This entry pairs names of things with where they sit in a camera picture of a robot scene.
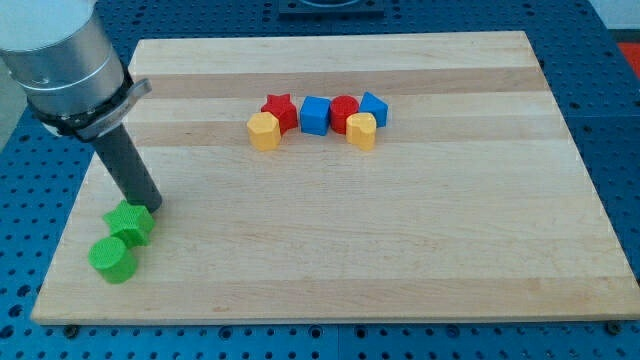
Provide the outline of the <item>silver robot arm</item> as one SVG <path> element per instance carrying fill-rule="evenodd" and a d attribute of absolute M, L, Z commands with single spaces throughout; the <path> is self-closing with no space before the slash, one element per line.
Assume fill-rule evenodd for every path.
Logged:
<path fill-rule="evenodd" d="M 1 58 L 34 115 L 92 141 L 151 92 L 135 82 L 89 0 L 1 0 Z"/>

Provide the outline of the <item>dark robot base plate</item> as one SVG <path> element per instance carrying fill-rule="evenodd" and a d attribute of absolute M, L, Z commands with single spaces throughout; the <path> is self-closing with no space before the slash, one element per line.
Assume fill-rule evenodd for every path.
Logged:
<path fill-rule="evenodd" d="M 343 15 L 381 16 L 384 0 L 277 0 L 280 17 L 314 17 Z"/>

